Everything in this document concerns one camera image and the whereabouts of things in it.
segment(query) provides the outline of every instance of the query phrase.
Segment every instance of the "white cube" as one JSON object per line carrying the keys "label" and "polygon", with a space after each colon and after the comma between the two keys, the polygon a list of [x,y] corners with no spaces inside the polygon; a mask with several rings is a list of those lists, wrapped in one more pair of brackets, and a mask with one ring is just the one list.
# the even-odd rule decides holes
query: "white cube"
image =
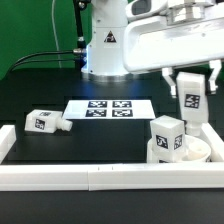
{"label": "white cube", "polygon": [[168,116],[150,122],[153,151],[161,162],[178,162],[186,155],[184,122]]}

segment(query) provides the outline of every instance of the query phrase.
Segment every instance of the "white container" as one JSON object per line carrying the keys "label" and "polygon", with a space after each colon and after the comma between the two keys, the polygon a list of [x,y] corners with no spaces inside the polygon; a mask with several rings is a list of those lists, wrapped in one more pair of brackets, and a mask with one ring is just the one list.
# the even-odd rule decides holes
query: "white container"
{"label": "white container", "polygon": [[147,163],[184,163],[184,162],[210,162],[211,148],[203,140],[185,135],[186,154],[176,161],[163,158],[159,152],[153,151],[153,140],[150,139],[147,145]]}
{"label": "white container", "polygon": [[25,131],[54,133],[57,129],[70,131],[72,122],[62,119],[62,112],[33,110],[26,117]]}

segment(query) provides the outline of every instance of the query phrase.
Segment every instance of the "warning label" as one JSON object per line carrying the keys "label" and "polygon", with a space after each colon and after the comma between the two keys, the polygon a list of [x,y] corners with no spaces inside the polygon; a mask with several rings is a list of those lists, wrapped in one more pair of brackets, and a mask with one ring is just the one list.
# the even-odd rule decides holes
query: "warning label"
{"label": "warning label", "polygon": [[107,37],[106,39],[104,40],[105,43],[117,43],[113,33],[110,31],[108,34],[107,34]]}

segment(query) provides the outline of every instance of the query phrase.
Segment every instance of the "white cylinder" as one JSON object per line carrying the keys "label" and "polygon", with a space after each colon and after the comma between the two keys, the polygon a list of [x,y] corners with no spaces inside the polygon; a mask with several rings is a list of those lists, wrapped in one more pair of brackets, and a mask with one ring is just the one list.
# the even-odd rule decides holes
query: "white cylinder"
{"label": "white cylinder", "polygon": [[72,129],[72,124],[71,121],[62,119],[61,117],[58,117],[56,121],[57,128],[63,131],[70,131]]}

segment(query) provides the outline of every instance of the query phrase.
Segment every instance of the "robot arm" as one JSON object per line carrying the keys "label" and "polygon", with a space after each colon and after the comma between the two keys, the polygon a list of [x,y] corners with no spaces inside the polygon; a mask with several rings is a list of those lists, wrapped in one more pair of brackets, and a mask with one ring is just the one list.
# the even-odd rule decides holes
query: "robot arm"
{"label": "robot arm", "polygon": [[[140,5],[144,10],[136,10]],[[209,63],[213,72],[208,91],[215,93],[224,58],[224,3],[138,0],[129,4],[126,12],[134,21],[124,34],[124,65],[128,71],[162,70],[175,96],[176,84],[170,77],[173,69]]]}

